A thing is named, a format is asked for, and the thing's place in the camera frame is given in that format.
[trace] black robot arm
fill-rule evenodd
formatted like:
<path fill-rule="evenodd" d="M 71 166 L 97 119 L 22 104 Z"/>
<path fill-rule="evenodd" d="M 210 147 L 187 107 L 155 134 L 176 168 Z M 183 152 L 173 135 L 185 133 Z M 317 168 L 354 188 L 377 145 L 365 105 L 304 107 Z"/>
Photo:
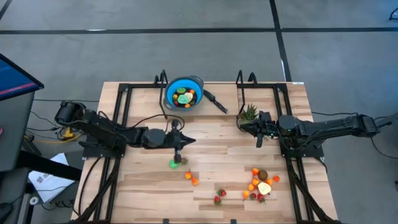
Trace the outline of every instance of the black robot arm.
<path fill-rule="evenodd" d="M 82 103 L 61 103 L 55 121 L 63 126 L 84 131 L 94 137 L 97 142 L 79 142 L 83 147 L 102 147 L 111 151 L 124 149 L 128 144 L 131 147 L 143 147 L 145 149 L 175 149 L 175 162 L 181 162 L 180 151 L 187 144 L 195 142 L 195 139 L 184 136 L 177 129 L 179 121 L 172 121 L 172 130 L 167 134 L 161 129 L 149 129 L 148 127 L 125 128 L 120 124 L 102 117 L 93 110 L 86 109 Z"/>
<path fill-rule="evenodd" d="M 257 147 L 261 147 L 263 137 L 268 136 L 281 138 L 289 149 L 309 145 L 318 147 L 326 139 L 339 136 L 371 138 L 379 133 L 373 118 L 362 114 L 322 122 L 301 121 L 293 116 L 282 115 L 275 122 L 269 113 L 260 111 L 258 119 L 241 124 L 240 128 L 257 137 Z"/>

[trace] red strawberry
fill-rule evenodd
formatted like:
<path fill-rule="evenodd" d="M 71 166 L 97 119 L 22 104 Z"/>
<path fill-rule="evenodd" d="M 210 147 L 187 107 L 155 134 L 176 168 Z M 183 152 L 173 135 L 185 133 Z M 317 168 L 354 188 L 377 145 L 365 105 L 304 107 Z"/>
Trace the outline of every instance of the red strawberry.
<path fill-rule="evenodd" d="M 221 205 L 221 198 L 219 196 L 214 197 L 214 204 L 215 205 Z"/>
<path fill-rule="evenodd" d="M 263 196 L 262 194 L 259 194 L 259 195 L 257 196 L 257 200 L 258 200 L 260 203 L 265 203 L 265 202 L 266 202 L 266 200 L 264 199 L 264 196 Z"/>
<path fill-rule="evenodd" d="M 224 197 L 226 195 L 226 192 L 225 192 L 224 189 L 219 189 L 217 191 L 217 195 L 220 196 L 220 197 Z"/>
<path fill-rule="evenodd" d="M 250 194 L 250 199 L 251 199 L 251 200 L 256 199 L 256 194 L 255 194 L 255 193 L 251 193 L 251 194 Z"/>

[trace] black knife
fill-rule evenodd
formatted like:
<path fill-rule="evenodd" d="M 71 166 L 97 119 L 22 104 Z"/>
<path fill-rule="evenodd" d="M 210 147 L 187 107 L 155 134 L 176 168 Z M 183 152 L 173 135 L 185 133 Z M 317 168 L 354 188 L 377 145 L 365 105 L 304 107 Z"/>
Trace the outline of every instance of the black knife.
<path fill-rule="evenodd" d="M 220 109 L 222 112 L 228 114 L 228 110 L 227 110 L 223 105 L 221 105 L 221 103 L 219 103 L 219 102 L 216 101 L 216 97 L 215 97 L 213 94 L 209 93 L 209 91 L 207 91 L 207 90 L 203 90 L 203 94 L 204 94 L 205 97 L 207 97 L 211 102 L 213 102 L 213 103 L 218 107 L 218 109 Z"/>

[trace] blue bowl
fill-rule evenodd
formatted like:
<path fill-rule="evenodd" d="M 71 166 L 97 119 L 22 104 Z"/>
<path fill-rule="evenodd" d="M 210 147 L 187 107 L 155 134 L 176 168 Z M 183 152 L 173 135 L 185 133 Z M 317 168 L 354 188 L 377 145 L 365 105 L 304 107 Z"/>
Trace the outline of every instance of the blue bowl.
<path fill-rule="evenodd" d="M 176 110 L 176 111 L 188 111 L 192 110 L 194 107 L 196 107 L 197 104 L 202 99 L 203 96 L 203 81 L 197 76 L 191 75 L 189 77 L 180 77 L 172 80 L 165 89 L 165 99 L 164 99 L 164 105 L 167 109 L 169 110 Z M 176 107 L 173 104 L 173 95 L 177 91 L 178 88 L 189 88 L 195 91 L 197 95 L 197 101 L 193 106 L 190 106 L 189 108 L 179 108 Z"/>

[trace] kiwi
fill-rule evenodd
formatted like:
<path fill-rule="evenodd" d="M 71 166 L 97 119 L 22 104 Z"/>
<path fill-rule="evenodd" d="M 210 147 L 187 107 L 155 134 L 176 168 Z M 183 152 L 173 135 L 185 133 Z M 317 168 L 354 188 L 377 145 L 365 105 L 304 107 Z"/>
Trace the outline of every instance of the kiwi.
<path fill-rule="evenodd" d="M 261 181 L 266 181 L 268 178 L 268 173 L 265 170 L 260 170 L 259 173 L 257 174 L 257 176 L 259 177 L 259 179 Z"/>

